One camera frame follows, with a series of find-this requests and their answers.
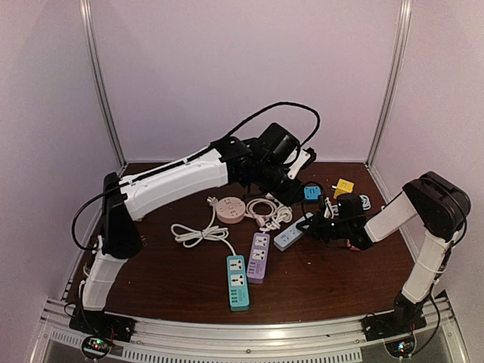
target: teal power strip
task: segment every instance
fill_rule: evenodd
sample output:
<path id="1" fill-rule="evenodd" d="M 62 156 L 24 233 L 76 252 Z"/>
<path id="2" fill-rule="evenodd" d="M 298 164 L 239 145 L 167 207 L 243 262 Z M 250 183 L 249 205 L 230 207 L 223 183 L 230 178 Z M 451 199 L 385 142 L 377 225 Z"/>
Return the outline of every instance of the teal power strip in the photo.
<path id="1" fill-rule="evenodd" d="M 249 289 L 247 288 L 247 275 L 245 273 L 243 256 L 227 257 L 227 276 L 230 310 L 233 312 L 249 310 Z"/>

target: black mounting bracket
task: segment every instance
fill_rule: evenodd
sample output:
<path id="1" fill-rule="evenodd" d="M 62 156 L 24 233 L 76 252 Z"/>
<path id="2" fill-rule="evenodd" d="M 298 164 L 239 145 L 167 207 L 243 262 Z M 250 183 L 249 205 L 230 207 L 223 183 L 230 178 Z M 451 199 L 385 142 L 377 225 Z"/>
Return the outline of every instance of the black mounting bracket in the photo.
<path id="1" fill-rule="evenodd" d="M 114 340 L 129 343 L 135 328 L 135 320 L 105 312 L 81 312 L 75 309 L 69 327 L 107 340 L 112 337 Z"/>
<path id="2" fill-rule="evenodd" d="M 397 335 L 411 334 L 410 326 L 395 324 L 395 312 L 386 314 L 367 316 L 361 321 L 365 337 L 368 342 L 378 339 L 388 339 Z M 426 327 L 427 321 L 424 316 L 416 315 L 412 322 L 414 330 Z"/>

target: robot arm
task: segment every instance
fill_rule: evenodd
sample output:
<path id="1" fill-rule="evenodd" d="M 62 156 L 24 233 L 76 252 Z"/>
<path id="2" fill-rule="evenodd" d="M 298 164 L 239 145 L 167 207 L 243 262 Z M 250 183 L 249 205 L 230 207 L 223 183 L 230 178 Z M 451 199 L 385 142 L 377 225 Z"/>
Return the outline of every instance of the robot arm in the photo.
<path id="1" fill-rule="evenodd" d="M 304 198 L 303 184 L 296 175 L 314 159 L 312 149 L 302 150 L 288 131 L 273 123 L 259 138 L 223 138 L 192 156 L 148 172 L 121 179 L 115 173 L 107 175 L 100 250 L 82 288 L 83 310 L 104 310 L 119 270 L 141 251 L 141 237 L 133 221 L 174 200 L 234 182 L 256 184 L 289 206 Z"/>
<path id="2" fill-rule="evenodd" d="M 359 196 L 342 194 L 337 202 L 338 219 L 327 219 L 324 211 L 320 211 L 299 223 L 298 228 L 315 239 L 326 242 L 347 239 L 352 247 L 366 250 L 420 216 L 426 229 L 423 245 L 408 280 L 396 297 L 395 311 L 388 321 L 396 330 L 408 328 L 420 315 L 417 313 L 429 298 L 434 281 L 445 269 L 455 239 L 470 212 L 469 197 L 441 176 L 428 172 L 407 183 L 401 194 L 369 220 Z"/>

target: metal frame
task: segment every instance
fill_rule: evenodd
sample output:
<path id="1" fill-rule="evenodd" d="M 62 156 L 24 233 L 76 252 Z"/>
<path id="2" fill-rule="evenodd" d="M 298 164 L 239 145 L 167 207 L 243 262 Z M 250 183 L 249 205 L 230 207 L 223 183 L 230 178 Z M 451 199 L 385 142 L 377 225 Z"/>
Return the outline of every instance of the metal frame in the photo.
<path id="1" fill-rule="evenodd" d="M 49 341 L 80 347 L 85 334 L 69 329 L 64 303 L 49 299 L 45 304 L 31 362 L 43 362 Z M 450 302 L 443 297 L 436 303 L 453 362 L 467 363 L 469 359 Z M 437 317 L 430 302 L 424 306 L 423 314 L 428 325 L 419 331 L 432 330 Z M 284 324 L 192 324 L 134 318 L 131 342 L 116 342 L 116 351 L 111 356 L 133 362 L 227 363 L 310 363 L 312 359 L 313 362 L 324 361 L 324 357 L 333 361 L 329 357 L 339 356 L 342 362 L 358 362 L 361 361 L 361 348 L 383 343 L 383 340 L 366 342 L 361 329 L 363 317 Z"/>
<path id="2" fill-rule="evenodd" d="M 403 57 L 405 55 L 405 49 L 407 46 L 408 31 L 410 30 L 411 19 L 411 0 L 402 0 L 402 6 L 400 7 L 399 25 L 397 27 L 395 47 L 393 49 L 392 66 L 388 77 L 388 83 L 386 84 L 385 96 L 383 98 L 383 104 L 378 118 L 377 129 L 371 142 L 370 153 L 366 161 L 367 166 L 372 166 L 375 157 L 380 146 L 383 131 L 388 120 L 388 116 L 391 110 L 392 101 L 396 93 L 396 84 L 402 68 Z"/>
<path id="3" fill-rule="evenodd" d="M 119 166 L 126 165 L 126 160 L 123 155 L 123 150 L 119 142 L 116 127 L 114 126 L 113 114 L 107 98 L 106 85 L 101 72 L 101 63 L 99 61 L 98 47 L 96 45 L 94 24 L 92 22 L 91 1 L 79 0 L 81 8 L 82 25 L 84 26 L 85 39 L 88 45 L 88 54 L 91 61 L 91 69 L 94 77 L 96 93 L 98 94 L 99 106 L 103 114 L 104 123 L 106 125 L 107 135 L 113 147 L 114 156 Z"/>

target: round power socket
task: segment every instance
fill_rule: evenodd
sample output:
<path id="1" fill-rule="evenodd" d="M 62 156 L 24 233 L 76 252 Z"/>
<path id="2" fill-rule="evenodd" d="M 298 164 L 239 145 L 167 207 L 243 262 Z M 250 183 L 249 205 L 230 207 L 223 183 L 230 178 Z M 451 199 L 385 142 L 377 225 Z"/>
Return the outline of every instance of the round power socket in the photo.
<path id="1" fill-rule="evenodd" d="M 215 211 L 220 222 L 234 225 L 244 219 L 245 203 L 236 197 L 226 197 L 217 203 Z"/>

